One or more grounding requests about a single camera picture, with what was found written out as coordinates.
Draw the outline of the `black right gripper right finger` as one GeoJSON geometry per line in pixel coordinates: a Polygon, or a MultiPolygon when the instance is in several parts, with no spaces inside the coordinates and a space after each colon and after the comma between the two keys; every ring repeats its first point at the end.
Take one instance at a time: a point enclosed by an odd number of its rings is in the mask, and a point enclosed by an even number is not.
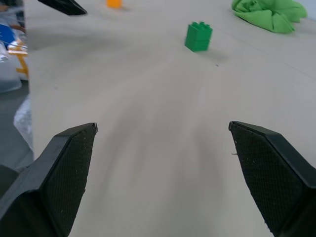
{"type": "Polygon", "coordinates": [[[316,169],[280,134],[231,121],[245,182],[276,237],[316,235],[316,169]]]}

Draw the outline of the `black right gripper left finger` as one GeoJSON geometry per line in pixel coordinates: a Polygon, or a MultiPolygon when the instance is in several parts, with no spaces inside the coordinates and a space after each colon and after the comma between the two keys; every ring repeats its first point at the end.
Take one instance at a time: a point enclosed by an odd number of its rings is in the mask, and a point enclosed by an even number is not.
{"type": "Polygon", "coordinates": [[[98,127],[86,123],[55,135],[19,170],[0,167],[0,235],[67,237],[87,183],[98,127]]]}

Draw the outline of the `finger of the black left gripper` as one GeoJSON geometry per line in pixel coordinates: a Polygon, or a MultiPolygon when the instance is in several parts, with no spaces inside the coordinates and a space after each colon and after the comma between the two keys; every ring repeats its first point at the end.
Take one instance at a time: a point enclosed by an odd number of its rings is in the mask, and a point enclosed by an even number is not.
{"type": "Polygon", "coordinates": [[[75,0],[38,0],[39,2],[68,16],[86,15],[87,11],[75,0]]]}

